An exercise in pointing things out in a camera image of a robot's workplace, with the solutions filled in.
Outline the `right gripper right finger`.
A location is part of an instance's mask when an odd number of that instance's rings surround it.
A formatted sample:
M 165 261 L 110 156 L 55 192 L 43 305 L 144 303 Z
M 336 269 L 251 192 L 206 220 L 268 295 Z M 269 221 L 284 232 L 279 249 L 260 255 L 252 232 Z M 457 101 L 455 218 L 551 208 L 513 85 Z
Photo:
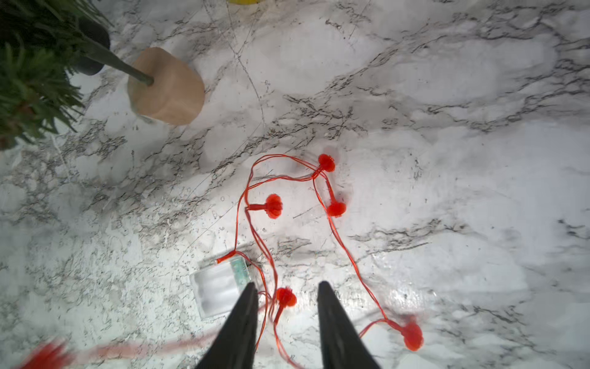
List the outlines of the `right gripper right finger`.
M 327 281 L 319 283 L 317 303 L 323 368 L 380 368 Z

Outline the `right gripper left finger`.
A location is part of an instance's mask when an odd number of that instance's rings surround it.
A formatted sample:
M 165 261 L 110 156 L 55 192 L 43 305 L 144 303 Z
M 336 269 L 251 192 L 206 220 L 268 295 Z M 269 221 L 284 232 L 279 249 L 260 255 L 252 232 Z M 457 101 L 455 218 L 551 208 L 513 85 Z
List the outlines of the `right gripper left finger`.
M 251 282 L 241 293 L 219 335 L 195 368 L 252 368 L 257 327 L 258 290 Z

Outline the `red string lights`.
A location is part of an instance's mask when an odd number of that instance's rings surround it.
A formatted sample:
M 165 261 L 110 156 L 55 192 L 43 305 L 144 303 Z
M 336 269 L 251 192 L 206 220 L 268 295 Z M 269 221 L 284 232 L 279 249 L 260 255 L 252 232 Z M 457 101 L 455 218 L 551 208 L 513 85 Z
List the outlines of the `red string lights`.
M 265 328 L 255 364 L 283 368 L 275 338 L 304 367 L 319 367 L 315 311 L 317 281 L 338 283 L 347 308 L 367 309 L 368 298 L 330 231 L 310 184 L 277 181 L 251 192 L 253 202 L 278 193 L 278 220 L 244 216 L 238 198 L 249 162 L 231 164 L 226 181 L 187 161 L 150 155 L 112 160 L 79 156 L 47 182 L 52 231 L 32 226 L 23 249 L 25 275 L 12 336 L 1 366 L 17 368 L 43 341 L 69 350 L 133 344 L 128 357 L 94 358 L 89 368 L 191 368 L 204 356 L 222 318 L 201 318 L 189 286 L 200 263 L 238 248 L 259 282 L 288 284 L 298 296 L 278 328 Z

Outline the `small green christmas tree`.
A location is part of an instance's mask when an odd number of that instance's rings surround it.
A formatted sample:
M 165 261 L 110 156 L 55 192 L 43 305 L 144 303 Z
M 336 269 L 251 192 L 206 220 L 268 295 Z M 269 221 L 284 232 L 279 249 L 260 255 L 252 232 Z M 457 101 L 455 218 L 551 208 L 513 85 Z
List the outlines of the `small green christmas tree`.
M 129 77 L 132 110 L 170 125 L 189 125 L 204 107 L 200 75 L 162 48 L 129 65 L 110 49 L 106 20 L 89 1 L 1 3 L 1 149 L 32 144 L 70 127 L 83 108 L 69 74 L 83 59 Z

